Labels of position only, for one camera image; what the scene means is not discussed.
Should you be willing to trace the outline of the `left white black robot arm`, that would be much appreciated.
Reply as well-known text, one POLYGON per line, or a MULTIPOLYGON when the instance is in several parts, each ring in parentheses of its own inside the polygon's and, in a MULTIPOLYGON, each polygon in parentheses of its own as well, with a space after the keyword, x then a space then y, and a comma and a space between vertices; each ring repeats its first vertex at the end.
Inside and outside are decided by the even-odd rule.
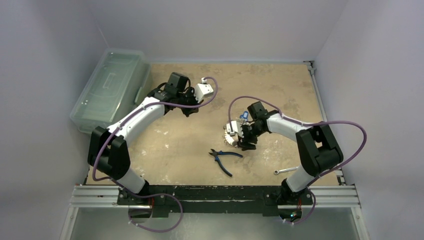
POLYGON ((131 168, 129 145, 151 123, 179 108, 188 117, 199 111, 204 98, 214 93, 205 79, 195 86, 180 73, 171 73, 167 82, 151 90, 142 103, 127 116, 108 127, 96 127, 90 137, 87 162, 92 177, 97 171, 130 191, 138 205, 149 199, 149 183, 131 168))

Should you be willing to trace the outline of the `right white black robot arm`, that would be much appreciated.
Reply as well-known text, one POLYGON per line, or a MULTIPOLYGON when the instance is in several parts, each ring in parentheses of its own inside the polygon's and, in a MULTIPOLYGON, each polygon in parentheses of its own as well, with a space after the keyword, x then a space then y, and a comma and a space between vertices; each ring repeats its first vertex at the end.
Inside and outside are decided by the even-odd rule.
POLYGON ((302 123, 277 110, 266 110, 259 101, 247 111, 251 121, 232 120, 226 124, 227 132, 237 136, 237 146, 243 151, 256 149, 258 137, 264 133, 279 134, 297 144, 300 165, 282 181, 278 199, 294 203, 316 177, 343 161, 342 150, 328 125, 302 123))

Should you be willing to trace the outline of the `small silver wrench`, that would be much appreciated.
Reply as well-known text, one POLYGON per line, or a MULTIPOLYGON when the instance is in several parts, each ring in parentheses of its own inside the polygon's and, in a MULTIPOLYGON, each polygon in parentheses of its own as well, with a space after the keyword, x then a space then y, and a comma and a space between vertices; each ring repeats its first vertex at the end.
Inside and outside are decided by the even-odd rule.
POLYGON ((292 172, 292 171, 295 171, 297 169, 298 169, 298 166, 290 167, 290 168, 284 168, 284 169, 280 169, 280 170, 274 170, 273 174, 279 175, 279 174, 282 174, 282 173, 292 172))

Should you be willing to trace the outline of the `translucent green plastic box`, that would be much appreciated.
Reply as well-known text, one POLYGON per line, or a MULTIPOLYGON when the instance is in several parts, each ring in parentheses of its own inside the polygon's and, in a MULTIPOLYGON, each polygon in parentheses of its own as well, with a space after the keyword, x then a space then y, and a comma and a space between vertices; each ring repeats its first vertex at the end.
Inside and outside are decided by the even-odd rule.
POLYGON ((84 134, 107 128, 134 110, 152 89, 151 64, 140 50, 108 48, 70 113, 84 134))

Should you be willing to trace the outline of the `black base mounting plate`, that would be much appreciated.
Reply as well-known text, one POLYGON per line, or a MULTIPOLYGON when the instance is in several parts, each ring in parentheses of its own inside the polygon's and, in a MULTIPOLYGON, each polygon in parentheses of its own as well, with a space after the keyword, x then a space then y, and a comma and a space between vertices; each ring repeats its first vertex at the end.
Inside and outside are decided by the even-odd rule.
POLYGON ((196 214, 261 214, 264 217, 298 219, 302 208, 314 201, 312 192, 304 189, 289 193, 277 185, 150 185, 147 199, 119 189, 117 205, 152 209, 154 218, 170 213, 196 214))

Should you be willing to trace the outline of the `aluminium frame rail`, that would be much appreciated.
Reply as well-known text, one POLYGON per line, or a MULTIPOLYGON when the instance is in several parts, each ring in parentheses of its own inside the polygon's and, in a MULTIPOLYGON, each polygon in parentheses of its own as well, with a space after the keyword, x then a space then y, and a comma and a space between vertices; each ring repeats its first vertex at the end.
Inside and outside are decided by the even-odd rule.
MULTIPOLYGON (((148 205, 122 205, 119 187, 114 185, 76 185, 70 198, 68 218, 75 217, 80 208, 133 208, 149 209, 148 205)), ((354 185, 311 186, 317 200, 316 208, 348 208, 353 214, 353 222, 360 240, 370 236, 363 221, 361 204, 354 185)))

